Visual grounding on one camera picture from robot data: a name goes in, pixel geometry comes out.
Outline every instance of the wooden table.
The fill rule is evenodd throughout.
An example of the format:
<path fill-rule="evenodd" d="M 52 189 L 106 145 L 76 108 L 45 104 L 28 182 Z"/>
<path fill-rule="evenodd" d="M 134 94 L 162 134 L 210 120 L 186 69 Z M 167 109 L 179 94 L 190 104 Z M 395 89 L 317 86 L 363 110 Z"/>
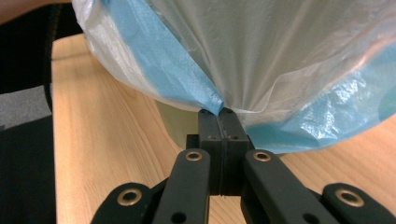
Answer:
<path fill-rule="evenodd" d="M 59 223 L 89 223 L 120 184 L 155 186 L 181 150 L 153 100 L 115 80 L 89 53 L 83 35 L 53 51 L 53 116 Z M 335 182 L 363 189 L 396 214 L 396 117 L 323 150 L 281 159 L 310 189 Z M 244 223 L 239 199 L 212 197 L 210 223 Z"/>

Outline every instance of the gray carpet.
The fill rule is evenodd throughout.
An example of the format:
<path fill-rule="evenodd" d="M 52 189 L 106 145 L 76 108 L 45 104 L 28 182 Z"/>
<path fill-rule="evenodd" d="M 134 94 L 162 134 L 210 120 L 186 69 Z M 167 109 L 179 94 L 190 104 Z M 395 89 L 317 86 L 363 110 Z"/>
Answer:
<path fill-rule="evenodd" d="M 50 114 L 42 86 L 0 95 L 0 130 Z"/>

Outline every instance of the blue and white plastic bag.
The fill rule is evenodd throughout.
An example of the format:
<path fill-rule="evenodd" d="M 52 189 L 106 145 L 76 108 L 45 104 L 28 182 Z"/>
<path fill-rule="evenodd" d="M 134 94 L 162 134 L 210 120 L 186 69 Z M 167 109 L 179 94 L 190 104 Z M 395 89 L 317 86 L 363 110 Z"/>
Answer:
<path fill-rule="evenodd" d="M 235 111 L 255 147 L 326 147 L 396 112 L 396 2 L 73 0 L 119 81 Z"/>

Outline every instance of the black cable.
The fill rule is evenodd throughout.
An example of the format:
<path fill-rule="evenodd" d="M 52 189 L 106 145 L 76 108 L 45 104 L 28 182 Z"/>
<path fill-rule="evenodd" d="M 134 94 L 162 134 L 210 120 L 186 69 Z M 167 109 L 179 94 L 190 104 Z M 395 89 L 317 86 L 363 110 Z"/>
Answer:
<path fill-rule="evenodd" d="M 44 49 L 44 71 L 43 71 L 43 86 L 46 95 L 49 110 L 52 111 L 52 97 L 50 90 L 50 83 L 52 81 L 51 75 L 51 61 L 52 61 L 52 43 L 55 40 L 56 32 L 58 30 L 58 22 L 61 17 L 62 4 L 52 5 L 49 13 L 49 26 L 46 34 L 46 44 Z"/>

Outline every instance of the hole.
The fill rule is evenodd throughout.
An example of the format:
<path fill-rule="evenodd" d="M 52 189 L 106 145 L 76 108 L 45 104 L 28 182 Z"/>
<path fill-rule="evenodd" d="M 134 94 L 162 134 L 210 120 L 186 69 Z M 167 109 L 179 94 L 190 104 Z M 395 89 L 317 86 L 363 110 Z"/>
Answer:
<path fill-rule="evenodd" d="M 238 136 L 236 136 L 236 135 L 229 135 L 229 136 L 228 136 L 228 139 L 236 140 L 236 139 L 238 139 Z"/>
<path fill-rule="evenodd" d="M 139 189 L 125 189 L 119 194 L 117 202 L 122 206 L 131 206 L 140 201 L 142 192 Z"/>
<path fill-rule="evenodd" d="M 258 161 L 270 161 L 271 160 L 271 156 L 268 155 L 265 152 L 256 152 L 254 154 L 254 158 Z"/>
<path fill-rule="evenodd" d="M 187 217 L 184 213 L 174 213 L 171 217 L 173 223 L 184 223 L 187 220 Z"/>
<path fill-rule="evenodd" d="M 188 161 L 199 161 L 202 158 L 202 154 L 196 151 L 192 151 L 186 154 Z"/>
<path fill-rule="evenodd" d="M 361 196 L 359 196 L 357 193 L 348 190 L 348 189 L 338 189 L 335 192 L 335 196 L 343 202 L 346 203 L 352 207 L 362 207 L 364 206 L 364 200 Z"/>
<path fill-rule="evenodd" d="M 128 193 L 124 194 L 124 196 L 122 197 L 122 199 L 126 200 L 126 201 L 131 201 L 135 198 L 136 198 L 136 194 L 133 192 L 128 192 Z"/>
<path fill-rule="evenodd" d="M 304 214 L 303 218 L 306 221 L 306 223 L 309 223 L 309 224 L 319 224 L 320 223 L 319 219 L 316 216 L 309 214 L 309 213 Z"/>

